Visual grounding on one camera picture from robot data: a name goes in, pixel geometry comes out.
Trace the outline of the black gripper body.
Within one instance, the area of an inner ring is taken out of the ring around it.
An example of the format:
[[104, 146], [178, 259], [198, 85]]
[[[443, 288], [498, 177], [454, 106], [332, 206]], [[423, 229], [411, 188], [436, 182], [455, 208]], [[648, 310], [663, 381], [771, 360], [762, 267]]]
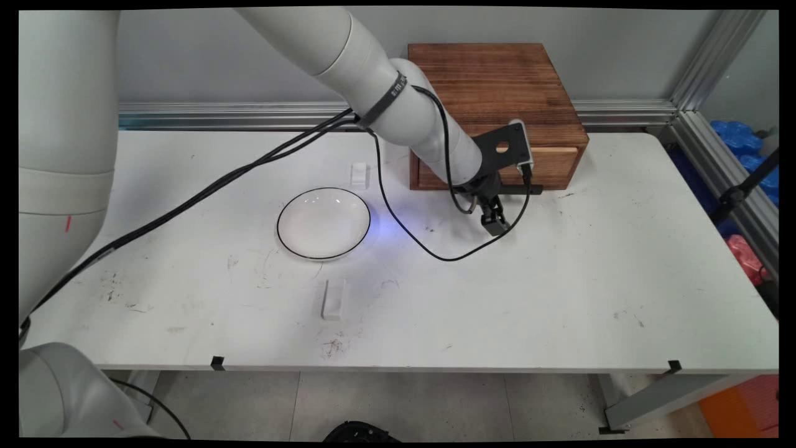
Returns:
[[478, 206], [478, 196], [498, 196], [498, 208], [501, 208], [499, 191], [501, 189], [500, 171], [474, 179], [467, 184], [454, 186], [453, 192], [467, 202], [464, 209], [475, 209]]

